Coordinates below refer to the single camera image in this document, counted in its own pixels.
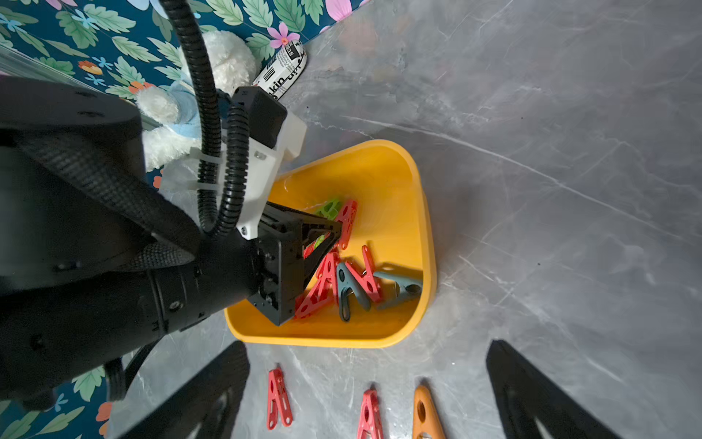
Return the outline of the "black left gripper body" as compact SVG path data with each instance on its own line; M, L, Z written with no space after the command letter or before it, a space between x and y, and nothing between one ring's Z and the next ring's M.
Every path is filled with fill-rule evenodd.
M303 250L312 242L312 217L268 203L253 241L257 290L249 301L277 327L294 317L295 301L308 279Z

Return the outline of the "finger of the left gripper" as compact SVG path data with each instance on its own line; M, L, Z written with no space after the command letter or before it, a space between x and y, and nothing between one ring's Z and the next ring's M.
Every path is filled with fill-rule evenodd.
M342 223L324 217L300 213L302 221L303 289L313 280L323 259L342 236Z

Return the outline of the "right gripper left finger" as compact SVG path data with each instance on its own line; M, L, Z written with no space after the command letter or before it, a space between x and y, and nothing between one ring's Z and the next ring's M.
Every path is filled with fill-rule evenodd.
M250 375L244 343L224 349L123 438L230 438Z

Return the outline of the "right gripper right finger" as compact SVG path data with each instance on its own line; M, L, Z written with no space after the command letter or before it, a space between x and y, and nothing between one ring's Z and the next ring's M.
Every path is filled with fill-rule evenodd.
M616 438L504 340L491 342L486 367L506 438Z

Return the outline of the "green clothespin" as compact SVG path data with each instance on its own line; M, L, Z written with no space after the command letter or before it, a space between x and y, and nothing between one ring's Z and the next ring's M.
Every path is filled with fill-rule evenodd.
M316 211L316 215L321 216L330 221L336 221L342 207L343 202L341 201L341 199L331 199L330 201L327 201L319 210ZM323 236L318 237L314 242L314 249L319 247L328 236L329 234L327 233Z

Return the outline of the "yellow plastic storage box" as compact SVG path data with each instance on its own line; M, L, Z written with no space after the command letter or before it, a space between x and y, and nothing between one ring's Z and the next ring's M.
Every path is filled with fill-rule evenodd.
M420 296L392 305L398 288L381 283L383 300L369 311L350 301L350 319L327 303L307 318L276 326L245 301L225 310L230 332L246 343L345 349L393 346L418 327L436 293L437 269L431 219L420 172L411 155L388 140L372 140L288 172L274 183L270 200L313 213L333 199L358 204L347 248L356 270L369 247L376 269L422 282Z

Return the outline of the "orange clothespin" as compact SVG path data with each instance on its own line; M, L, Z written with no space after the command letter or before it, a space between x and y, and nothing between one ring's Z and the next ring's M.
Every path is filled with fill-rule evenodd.
M420 384L414 393L412 437L446 439L431 392L423 384Z

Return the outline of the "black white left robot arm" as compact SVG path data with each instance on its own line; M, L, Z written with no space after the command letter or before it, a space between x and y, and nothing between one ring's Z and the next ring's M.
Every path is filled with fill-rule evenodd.
M275 325L342 227L268 203L248 240L204 233L146 182L137 108L66 84L1 80L1 397L46 411L103 368L126 393L152 347L250 301Z

